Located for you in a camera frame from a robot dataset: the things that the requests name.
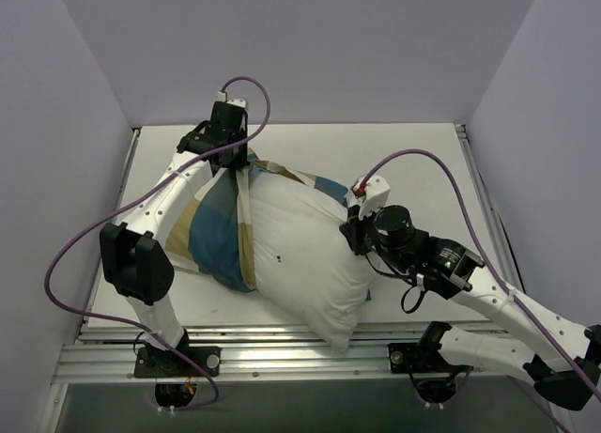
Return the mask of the white pillow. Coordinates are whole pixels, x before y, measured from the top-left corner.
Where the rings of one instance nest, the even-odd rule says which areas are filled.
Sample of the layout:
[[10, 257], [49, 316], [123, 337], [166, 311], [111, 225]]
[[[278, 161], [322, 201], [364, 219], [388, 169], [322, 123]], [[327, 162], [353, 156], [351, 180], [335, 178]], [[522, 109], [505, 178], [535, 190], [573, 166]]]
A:
[[339, 230], [346, 192], [327, 178], [299, 182], [268, 172], [250, 186], [259, 293], [338, 352], [347, 349], [376, 277]]

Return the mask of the blue beige checked pillowcase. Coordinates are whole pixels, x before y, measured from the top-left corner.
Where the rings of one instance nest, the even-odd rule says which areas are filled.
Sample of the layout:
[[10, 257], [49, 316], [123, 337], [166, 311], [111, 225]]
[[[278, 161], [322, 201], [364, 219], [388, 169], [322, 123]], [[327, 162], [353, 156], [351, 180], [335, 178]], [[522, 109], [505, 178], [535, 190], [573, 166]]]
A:
[[369, 300], [375, 274], [339, 230], [346, 192], [251, 154], [244, 168], [221, 171], [196, 194], [166, 249], [233, 291], [257, 291], [299, 312], [347, 315]]

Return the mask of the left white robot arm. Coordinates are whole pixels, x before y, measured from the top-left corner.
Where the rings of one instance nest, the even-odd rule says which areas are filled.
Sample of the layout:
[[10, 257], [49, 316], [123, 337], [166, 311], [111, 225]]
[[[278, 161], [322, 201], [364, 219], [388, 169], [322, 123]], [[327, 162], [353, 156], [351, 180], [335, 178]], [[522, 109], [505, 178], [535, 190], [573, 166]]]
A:
[[157, 193], [119, 224], [100, 231], [105, 280], [126, 298], [141, 323], [162, 337], [144, 342], [168, 376], [190, 362], [188, 334], [177, 320], [168, 292], [175, 270], [169, 257], [183, 257], [200, 272], [237, 292], [254, 288], [254, 265], [241, 260], [252, 244], [239, 196], [248, 192], [248, 148], [227, 145], [248, 130], [243, 99], [216, 101], [211, 116], [177, 145]]

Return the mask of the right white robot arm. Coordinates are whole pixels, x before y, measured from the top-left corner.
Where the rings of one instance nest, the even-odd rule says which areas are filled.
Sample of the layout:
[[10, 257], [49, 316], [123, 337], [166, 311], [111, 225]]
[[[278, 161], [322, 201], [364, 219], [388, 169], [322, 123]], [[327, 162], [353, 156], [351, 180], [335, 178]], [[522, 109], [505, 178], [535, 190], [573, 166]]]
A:
[[508, 337], [466, 332], [433, 321], [406, 351], [406, 373], [481, 368], [530, 384], [546, 401], [582, 410], [600, 380], [600, 328], [569, 321], [495, 279], [484, 260], [449, 239], [414, 227], [402, 206], [364, 216], [357, 206], [340, 227], [357, 255], [376, 255], [424, 297], [434, 293], [492, 321]]

